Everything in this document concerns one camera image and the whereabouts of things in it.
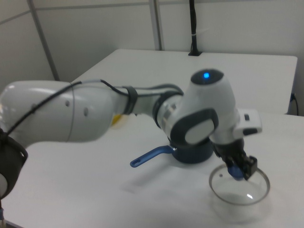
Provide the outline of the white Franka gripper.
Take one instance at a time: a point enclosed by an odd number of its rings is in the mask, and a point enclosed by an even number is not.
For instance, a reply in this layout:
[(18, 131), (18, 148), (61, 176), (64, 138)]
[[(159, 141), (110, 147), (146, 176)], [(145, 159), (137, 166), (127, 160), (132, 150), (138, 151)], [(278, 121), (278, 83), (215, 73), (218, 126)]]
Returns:
[[(244, 154), (244, 137), (262, 132), (260, 115), (255, 109), (235, 109), (221, 116), (219, 125), (212, 134), (215, 154), (225, 160), (228, 171), (240, 171), (232, 157)], [(245, 156), (241, 165), (245, 180), (257, 170), (257, 158)]]

